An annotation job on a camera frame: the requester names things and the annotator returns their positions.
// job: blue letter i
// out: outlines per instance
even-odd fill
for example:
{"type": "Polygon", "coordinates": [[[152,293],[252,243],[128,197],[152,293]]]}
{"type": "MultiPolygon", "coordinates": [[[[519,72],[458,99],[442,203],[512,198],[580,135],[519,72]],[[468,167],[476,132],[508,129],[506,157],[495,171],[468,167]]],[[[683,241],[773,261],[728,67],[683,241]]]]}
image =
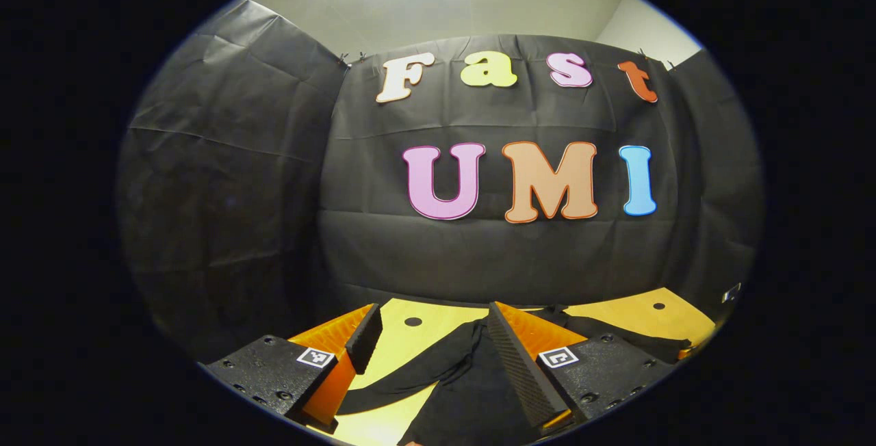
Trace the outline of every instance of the blue letter i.
{"type": "Polygon", "coordinates": [[[622,146],[620,157],[626,162],[630,175],[630,200],[623,206],[626,215],[648,215],[657,210],[657,203],[651,198],[651,174],[648,172],[648,159],[651,150],[643,146],[622,146]]]}

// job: letter u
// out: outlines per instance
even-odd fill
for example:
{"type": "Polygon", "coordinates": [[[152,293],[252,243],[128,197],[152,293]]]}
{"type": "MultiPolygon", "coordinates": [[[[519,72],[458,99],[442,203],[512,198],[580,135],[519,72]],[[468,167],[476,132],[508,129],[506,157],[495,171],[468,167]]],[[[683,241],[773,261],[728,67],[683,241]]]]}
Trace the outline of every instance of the letter u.
{"type": "Polygon", "coordinates": [[[436,220],[453,220],[469,215],[478,203],[478,162],[486,153],[482,144],[456,144],[450,155],[459,161],[459,194],[453,200],[435,196],[433,165],[441,151],[432,146],[420,146],[404,151],[407,162],[407,194],[414,210],[436,220]]]}

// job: black cloth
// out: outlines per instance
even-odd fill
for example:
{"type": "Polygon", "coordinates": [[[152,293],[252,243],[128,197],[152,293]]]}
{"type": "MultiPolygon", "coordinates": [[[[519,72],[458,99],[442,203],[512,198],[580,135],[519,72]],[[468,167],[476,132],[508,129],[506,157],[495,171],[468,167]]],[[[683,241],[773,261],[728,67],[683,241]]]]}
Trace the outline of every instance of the black cloth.
{"type": "Polygon", "coordinates": [[[346,69],[293,23],[239,0],[195,29],[144,91],[118,166],[125,258],[156,324],[193,358],[338,315],[310,315],[296,298],[309,288],[303,266],[346,69]]]}
{"type": "Polygon", "coordinates": [[[344,77],[326,144],[320,247],[323,300],[353,310],[386,297],[427,302],[515,305],[584,304],[658,287],[680,294],[715,322],[730,311],[722,295],[753,262],[763,194],[760,159],[744,107],[709,54],[700,51],[667,71],[642,54],[591,41],[532,35],[481,35],[400,47],[354,62],[344,77]],[[377,103],[384,63],[430,53],[410,96],[377,103]],[[513,87],[473,88],[460,79],[476,51],[510,57],[513,87]],[[575,53],[593,75],[587,88],[560,87],[547,56],[575,53]],[[632,91],[618,63],[647,72],[659,96],[632,91]],[[597,147],[593,194],[597,215],[561,215],[508,224],[513,168],[501,153],[533,141],[556,168],[566,146],[597,147]],[[423,218],[407,194],[404,150],[435,146],[435,194],[458,193],[454,144],[484,144],[478,203],[451,222],[423,218]],[[622,146],[651,150],[651,215],[623,212],[629,197],[622,146]]]}
{"type": "MultiPolygon", "coordinates": [[[[678,350],[691,345],[687,340],[646,337],[592,318],[570,316],[563,309],[565,306],[549,306],[530,314],[583,337],[611,331],[670,363],[676,362],[678,350]]],[[[486,318],[461,324],[388,376],[362,389],[350,390],[337,414],[356,414],[389,405],[435,382],[438,386],[398,444],[413,441],[425,446],[517,446],[539,439],[508,380],[486,318]]]]}

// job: yellow letter a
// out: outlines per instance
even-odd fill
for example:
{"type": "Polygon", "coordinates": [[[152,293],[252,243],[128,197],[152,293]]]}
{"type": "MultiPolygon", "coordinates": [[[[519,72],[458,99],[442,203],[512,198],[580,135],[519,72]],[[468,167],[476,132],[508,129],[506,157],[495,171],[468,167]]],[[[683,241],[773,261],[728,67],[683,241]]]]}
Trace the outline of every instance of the yellow letter a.
{"type": "Polygon", "coordinates": [[[480,51],[465,57],[466,68],[459,74],[466,85],[482,87],[493,84],[496,87],[510,87],[517,81],[511,73],[511,58],[498,51],[480,51]]]}

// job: wooden table surface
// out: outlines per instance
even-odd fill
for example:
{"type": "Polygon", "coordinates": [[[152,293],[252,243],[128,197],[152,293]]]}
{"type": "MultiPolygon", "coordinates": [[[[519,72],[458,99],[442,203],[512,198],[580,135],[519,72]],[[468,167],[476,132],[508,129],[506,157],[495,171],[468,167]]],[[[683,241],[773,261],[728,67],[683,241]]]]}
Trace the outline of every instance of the wooden table surface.
{"type": "MultiPolygon", "coordinates": [[[[487,309],[390,300],[381,307],[384,330],[368,369],[365,374],[354,378],[350,389],[366,387],[385,377],[460,324],[481,319],[487,312],[487,309]],[[404,324],[411,317],[420,318],[422,324],[404,324]]],[[[589,316],[651,337],[687,338],[695,345],[703,342],[714,330],[713,321],[666,288],[622,299],[570,306],[566,313],[589,316]],[[663,304],[664,308],[655,309],[656,303],[663,304]]],[[[413,396],[382,408],[360,414],[338,415],[338,426],[331,436],[356,446],[394,446],[426,403],[434,387],[432,384],[413,396]]]]}

